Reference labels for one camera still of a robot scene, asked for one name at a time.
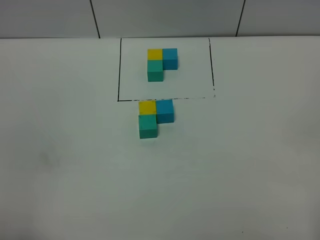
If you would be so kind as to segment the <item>yellow template cube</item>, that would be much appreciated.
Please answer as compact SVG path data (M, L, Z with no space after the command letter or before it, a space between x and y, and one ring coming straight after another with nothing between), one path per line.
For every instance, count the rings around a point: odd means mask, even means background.
M148 61L162 61L163 60L163 49L148 49L147 50Z

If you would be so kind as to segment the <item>white template paper sheet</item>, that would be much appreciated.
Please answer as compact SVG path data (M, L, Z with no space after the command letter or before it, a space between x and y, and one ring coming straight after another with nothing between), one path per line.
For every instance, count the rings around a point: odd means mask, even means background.
M178 69L164 71L164 80L149 82L147 51L176 48ZM122 38L119 101L213 98L210 41L192 38Z

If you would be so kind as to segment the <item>blue template cube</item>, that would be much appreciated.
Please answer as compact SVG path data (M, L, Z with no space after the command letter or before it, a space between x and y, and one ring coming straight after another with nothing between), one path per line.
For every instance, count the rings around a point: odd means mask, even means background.
M162 65L163 65L163 70L178 69L178 49L177 48L162 49Z

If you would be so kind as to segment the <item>green template cube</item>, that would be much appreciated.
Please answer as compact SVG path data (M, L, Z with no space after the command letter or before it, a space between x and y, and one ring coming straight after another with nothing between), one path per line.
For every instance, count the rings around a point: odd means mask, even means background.
M164 81L164 70L162 60L147 61L147 80L148 82Z

